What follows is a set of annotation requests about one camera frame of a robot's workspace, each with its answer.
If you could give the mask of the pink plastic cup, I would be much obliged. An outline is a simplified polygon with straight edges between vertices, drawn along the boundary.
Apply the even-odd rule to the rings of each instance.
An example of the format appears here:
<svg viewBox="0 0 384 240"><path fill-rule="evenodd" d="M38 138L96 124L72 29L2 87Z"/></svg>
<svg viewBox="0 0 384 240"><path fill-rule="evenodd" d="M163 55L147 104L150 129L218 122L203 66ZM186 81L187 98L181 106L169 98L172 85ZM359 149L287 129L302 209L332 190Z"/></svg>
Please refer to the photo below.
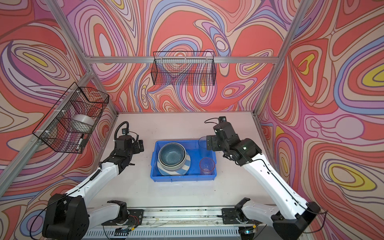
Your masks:
<svg viewBox="0 0 384 240"><path fill-rule="evenodd" d="M212 175L216 168L216 164L211 158L203 158L199 163L201 175Z"/></svg>

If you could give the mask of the light green ceramic bowl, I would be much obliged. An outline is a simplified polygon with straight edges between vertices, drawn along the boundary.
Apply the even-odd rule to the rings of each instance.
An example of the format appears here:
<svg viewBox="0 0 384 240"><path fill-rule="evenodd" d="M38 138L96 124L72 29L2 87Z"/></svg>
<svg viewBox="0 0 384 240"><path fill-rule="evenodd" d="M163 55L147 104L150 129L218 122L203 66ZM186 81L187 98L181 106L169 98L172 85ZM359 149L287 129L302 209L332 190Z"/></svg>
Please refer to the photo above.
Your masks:
<svg viewBox="0 0 384 240"><path fill-rule="evenodd" d="M182 166L185 162L186 152L185 151L160 151L159 162L164 168L176 168Z"/></svg>

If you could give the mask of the blue ribbed plastic cup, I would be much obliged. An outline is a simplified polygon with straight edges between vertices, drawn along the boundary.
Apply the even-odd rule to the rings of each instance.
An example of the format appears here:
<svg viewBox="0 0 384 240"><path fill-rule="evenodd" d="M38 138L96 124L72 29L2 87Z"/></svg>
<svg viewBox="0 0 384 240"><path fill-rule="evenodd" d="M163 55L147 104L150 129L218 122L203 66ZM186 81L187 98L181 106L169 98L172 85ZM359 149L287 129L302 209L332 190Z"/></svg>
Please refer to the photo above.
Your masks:
<svg viewBox="0 0 384 240"><path fill-rule="evenodd" d="M201 158L211 158L212 154L210 151L207 150L207 137L201 137L198 140L198 144Z"/></svg>

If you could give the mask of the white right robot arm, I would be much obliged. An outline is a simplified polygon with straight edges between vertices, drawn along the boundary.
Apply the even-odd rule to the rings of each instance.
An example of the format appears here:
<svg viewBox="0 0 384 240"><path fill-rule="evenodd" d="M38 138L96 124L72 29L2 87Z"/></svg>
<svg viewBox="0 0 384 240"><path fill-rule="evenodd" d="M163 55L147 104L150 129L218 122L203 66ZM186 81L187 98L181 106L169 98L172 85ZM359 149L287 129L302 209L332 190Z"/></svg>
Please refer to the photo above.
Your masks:
<svg viewBox="0 0 384 240"><path fill-rule="evenodd" d="M307 202L296 193L271 166L261 148L251 139L241 140L226 117L218 117L207 136L207 149L223 152L223 157L248 171L265 189L275 206L257 204L243 198L234 206L235 219L256 221L274 228L283 240L297 240L321 213L315 202Z"/></svg>

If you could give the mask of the dark blue ceramic bowl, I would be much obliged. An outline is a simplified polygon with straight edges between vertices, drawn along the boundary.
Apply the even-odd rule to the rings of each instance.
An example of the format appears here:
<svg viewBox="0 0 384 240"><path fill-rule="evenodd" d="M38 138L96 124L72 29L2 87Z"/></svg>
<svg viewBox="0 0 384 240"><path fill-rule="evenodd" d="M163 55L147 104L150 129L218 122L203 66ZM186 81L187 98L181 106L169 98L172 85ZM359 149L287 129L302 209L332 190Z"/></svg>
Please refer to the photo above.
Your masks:
<svg viewBox="0 0 384 240"><path fill-rule="evenodd" d="M165 144L159 151L159 160L166 167L175 167L186 158L185 148L176 142Z"/></svg>

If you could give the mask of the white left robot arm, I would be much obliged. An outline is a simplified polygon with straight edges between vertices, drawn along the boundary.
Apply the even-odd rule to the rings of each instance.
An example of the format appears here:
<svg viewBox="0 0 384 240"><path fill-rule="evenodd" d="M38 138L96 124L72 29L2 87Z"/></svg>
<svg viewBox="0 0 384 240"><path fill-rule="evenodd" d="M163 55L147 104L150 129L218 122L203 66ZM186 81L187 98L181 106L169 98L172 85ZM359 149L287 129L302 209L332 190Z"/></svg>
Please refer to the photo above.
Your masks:
<svg viewBox="0 0 384 240"><path fill-rule="evenodd" d="M43 237L81 240L88 230L106 222L126 224L130 214L125 202L111 200L97 208L88 207L109 181L132 165L133 155L144 151L143 141L130 135L122 135L114 143L113 151L100 162L91 176L66 193L50 198L43 223Z"/></svg>

